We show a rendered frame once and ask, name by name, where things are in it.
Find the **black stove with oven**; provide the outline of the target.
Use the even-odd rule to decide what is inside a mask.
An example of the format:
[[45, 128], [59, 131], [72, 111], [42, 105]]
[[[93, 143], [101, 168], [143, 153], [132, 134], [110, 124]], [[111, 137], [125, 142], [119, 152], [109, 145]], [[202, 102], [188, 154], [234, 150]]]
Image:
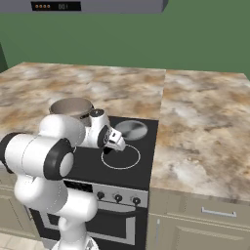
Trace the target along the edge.
[[[69, 188], [88, 191], [97, 197], [102, 191], [104, 198], [98, 199], [99, 209], [127, 211], [126, 206], [146, 208], [154, 156], [158, 122], [156, 120], [111, 116], [110, 125], [115, 126], [126, 120], [137, 120], [147, 126], [146, 135], [136, 141], [125, 140], [123, 151], [114, 149], [93, 149], [80, 147], [75, 151], [75, 163], [71, 172], [63, 179]], [[117, 203], [115, 194], [122, 195]], [[141, 200], [139, 205], [133, 197]]]

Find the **beige cupboard run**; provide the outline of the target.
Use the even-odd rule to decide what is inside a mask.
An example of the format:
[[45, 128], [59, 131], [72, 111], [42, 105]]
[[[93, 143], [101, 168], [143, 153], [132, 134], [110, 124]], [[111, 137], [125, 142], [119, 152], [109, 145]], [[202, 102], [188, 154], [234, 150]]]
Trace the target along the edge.
[[0, 165], [0, 232], [39, 240], [31, 214], [17, 201], [14, 185], [17, 177]]

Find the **grey range hood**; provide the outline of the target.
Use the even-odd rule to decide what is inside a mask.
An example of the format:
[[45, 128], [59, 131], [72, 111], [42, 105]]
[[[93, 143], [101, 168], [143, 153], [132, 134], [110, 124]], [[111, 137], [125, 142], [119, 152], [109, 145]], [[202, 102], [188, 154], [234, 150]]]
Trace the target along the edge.
[[0, 0], [0, 13], [80, 12], [155, 14], [169, 0]]

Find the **grey metal pot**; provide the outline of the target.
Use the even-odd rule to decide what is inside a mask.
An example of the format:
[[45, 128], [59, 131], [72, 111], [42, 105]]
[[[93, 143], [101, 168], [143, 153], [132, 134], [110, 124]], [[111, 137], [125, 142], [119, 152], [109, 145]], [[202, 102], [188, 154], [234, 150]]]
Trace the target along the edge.
[[80, 120], [85, 126], [91, 126], [90, 112], [93, 104], [84, 98], [66, 98], [54, 102], [49, 110], [52, 114], [64, 114]]

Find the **black oven door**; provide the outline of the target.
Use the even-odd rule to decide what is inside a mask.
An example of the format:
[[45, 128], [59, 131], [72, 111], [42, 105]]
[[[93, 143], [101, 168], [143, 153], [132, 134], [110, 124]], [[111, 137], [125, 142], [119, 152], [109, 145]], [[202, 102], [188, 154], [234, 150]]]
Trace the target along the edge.
[[[147, 209], [126, 206], [138, 211], [135, 217], [113, 217], [98, 214], [86, 223], [87, 232], [100, 250], [146, 250]], [[44, 247], [52, 249], [60, 240], [59, 217], [30, 209]]]

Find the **beige drawer front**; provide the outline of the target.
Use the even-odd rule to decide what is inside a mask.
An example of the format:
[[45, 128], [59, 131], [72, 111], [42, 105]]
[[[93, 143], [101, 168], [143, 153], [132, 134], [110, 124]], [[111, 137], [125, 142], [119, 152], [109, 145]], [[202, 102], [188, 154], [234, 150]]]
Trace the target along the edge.
[[[201, 213], [201, 207], [220, 212], [236, 212], [236, 218]], [[154, 215], [182, 217], [206, 223], [225, 224], [250, 229], [250, 204], [225, 202], [217, 198], [152, 187], [149, 212]]]

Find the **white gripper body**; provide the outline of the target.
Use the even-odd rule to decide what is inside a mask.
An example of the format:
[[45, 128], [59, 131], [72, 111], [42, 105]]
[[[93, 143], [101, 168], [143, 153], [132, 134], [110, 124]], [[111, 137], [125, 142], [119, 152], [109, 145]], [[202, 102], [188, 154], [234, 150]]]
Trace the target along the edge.
[[122, 133], [115, 129], [112, 129], [108, 139], [108, 146], [115, 150], [123, 151], [126, 144], [122, 137]]

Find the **beige cupboard door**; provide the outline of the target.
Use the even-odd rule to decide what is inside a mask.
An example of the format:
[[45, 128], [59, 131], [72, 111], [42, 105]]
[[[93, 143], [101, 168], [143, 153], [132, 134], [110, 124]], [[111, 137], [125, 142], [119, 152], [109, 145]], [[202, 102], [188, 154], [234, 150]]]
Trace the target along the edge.
[[[157, 219], [160, 228], [156, 244]], [[250, 230], [149, 214], [146, 250], [250, 250]]]

